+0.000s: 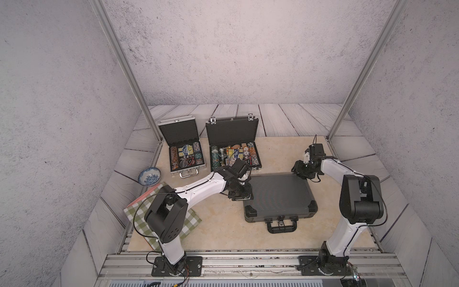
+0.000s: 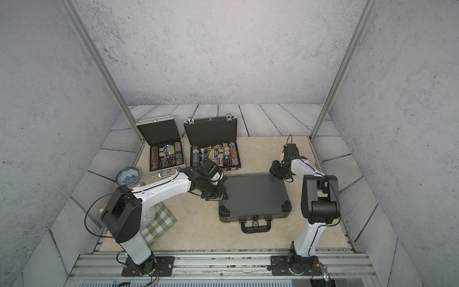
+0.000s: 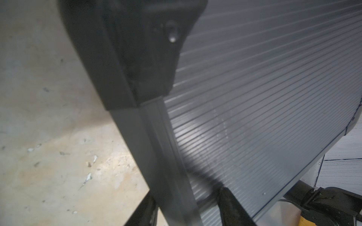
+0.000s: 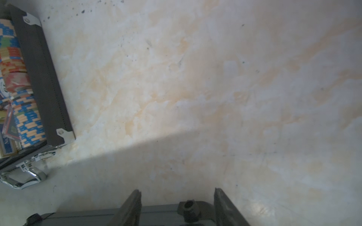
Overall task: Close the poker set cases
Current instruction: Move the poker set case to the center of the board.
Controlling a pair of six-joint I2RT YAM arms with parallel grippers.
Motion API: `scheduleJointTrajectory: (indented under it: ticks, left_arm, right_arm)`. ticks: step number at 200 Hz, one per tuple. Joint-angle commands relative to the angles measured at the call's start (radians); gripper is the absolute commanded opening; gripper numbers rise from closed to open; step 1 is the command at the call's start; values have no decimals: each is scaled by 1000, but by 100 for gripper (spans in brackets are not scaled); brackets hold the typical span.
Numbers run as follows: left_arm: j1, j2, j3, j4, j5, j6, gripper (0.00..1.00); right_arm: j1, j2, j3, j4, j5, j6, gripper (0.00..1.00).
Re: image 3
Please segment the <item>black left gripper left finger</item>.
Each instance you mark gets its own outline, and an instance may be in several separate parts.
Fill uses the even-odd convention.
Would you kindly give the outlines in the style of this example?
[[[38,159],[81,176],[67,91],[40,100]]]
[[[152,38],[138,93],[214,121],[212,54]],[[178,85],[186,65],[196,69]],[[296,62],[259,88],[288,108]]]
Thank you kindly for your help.
[[[158,205],[148,192],[124,226],[156,226]]]

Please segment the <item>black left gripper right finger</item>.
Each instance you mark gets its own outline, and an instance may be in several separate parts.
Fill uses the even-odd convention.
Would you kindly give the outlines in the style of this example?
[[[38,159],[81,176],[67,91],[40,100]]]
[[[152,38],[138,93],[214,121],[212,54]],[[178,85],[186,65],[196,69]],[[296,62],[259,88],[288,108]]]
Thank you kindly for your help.
[[[217,205],[222,226],[256,226],[256,223],[227,187],[220,188]]]

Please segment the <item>large dark grey poker case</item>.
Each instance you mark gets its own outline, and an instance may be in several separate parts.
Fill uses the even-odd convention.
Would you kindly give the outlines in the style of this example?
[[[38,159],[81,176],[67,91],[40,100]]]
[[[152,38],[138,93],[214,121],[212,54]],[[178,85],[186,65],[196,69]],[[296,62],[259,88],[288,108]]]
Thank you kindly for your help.
[[[256,221],[362,114],[361,1],[58,1],[167,223]]]

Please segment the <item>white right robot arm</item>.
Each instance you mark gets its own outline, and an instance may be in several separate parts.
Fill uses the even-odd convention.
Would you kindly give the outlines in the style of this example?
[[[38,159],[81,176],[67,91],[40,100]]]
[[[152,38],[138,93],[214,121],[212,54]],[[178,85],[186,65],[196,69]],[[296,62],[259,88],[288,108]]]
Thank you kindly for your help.
[[[318,188],[298,181],[284,196],[317,226],[360,226],[362,196],[337,187]]]

